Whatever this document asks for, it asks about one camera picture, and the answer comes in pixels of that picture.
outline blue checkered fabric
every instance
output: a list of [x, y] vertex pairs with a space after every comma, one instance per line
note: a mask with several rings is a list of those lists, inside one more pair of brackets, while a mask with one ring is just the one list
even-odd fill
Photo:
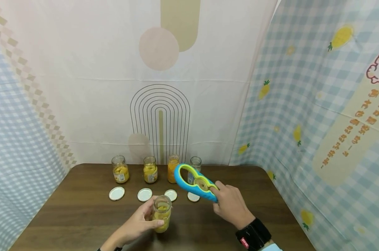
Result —
[[65, 173], [0, 51], [0, 251], [10, 248]]
[[[354, 27], [354, 39], [328, 53], [345, 24]], [[322, 139], [378, 54], [379, 0], [283, 0], [255, 65], [230, 164], [273, 172], [300, 225], [302, 210], [313, 214], [303, 229], [319, 251], [379, 250], [379, 140], [338, 187], [312, 169]], [[266, 79], [270, 90], [258, 100]], [[300, 147], [293, 138], [298, 124]]]

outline black wristwatch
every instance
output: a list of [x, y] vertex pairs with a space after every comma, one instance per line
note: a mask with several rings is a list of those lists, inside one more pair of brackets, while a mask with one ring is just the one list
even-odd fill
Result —
[[238, 230], [235, 235], [237, 240], [249, 251], [258, 251], [272, 238], [269, 230], [259, 219], [255, 219], [242, 230]]
[[123, 250], [123, 248], [115, 248], [115, 251], [121, 251]]

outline jar lid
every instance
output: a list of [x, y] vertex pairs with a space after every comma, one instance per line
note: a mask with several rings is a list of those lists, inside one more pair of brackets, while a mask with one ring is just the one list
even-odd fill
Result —
[[177, 199], [177, 192], [173, 189], [169, 189], [165, 192], [165, 195], [171, 200], [171, 202]]
[[109, 198], [111, 200], [120, 200], [125, 194], [125, 190], [122, 187], [115, 187], [112, 190], [110, 190]]
[[194, 195], [193, 193], [190, 193], [190, 192], [187, 194], [187, 197], [192, 202], [197, 202], [200, 199], [198, 195]]
[[138, 200], [141, 202], [145, 202], [149, 200], [151, 197], [152, 197], [152, 190], [150, 190], [149, 188], [142, 188], [141, 190], [139, 190], [138, 195], [137, 195]]

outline empty glass jar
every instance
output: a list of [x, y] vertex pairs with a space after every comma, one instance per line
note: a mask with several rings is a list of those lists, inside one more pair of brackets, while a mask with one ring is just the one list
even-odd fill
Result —
[[[201, 164], [202, 164], [202, 160], [201, 158], [199, 158], [198, 156], [193, 156], [190, 161], [189, 161], [189, 164], [194, 168], [194, 169], [197, 169], [198, 172], [201, 171]], [[188, 172], [188, 184], [190, 185], [194, 185], [194, 176]]]
[[125, 163], [125, 158], [122, 155], [115, 156], [112, 159], [113, 174], [117, 183], [125, 183], [130, 178], [128, 166]]
[[169, 228], [171, 215], [171, 200], [166, 195], [158, 196], [153, 203], [152, 220], [163, 220], [164, 225], [155, 229], [156, 233], [163, 233]]
[[144, 158], [144, 179], [147, 183], [153, 183], [157, 180], [156, 158], [153, 156]]
[[176, 154], [171, 155], [169, 157], [169, 163], [167, 164], [167, 180], [170, 183], [176, 183], [176, 179], [174, 178], [174, 170], [178, 164], [180, 164], [180, 157]]

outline beige arch shape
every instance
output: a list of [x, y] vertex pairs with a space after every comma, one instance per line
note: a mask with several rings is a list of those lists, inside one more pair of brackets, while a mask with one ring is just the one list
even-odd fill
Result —
[[160, 24], [176, 38], [179, 52], [191, 48], [198, 36], [201, 0], [160, 0]]

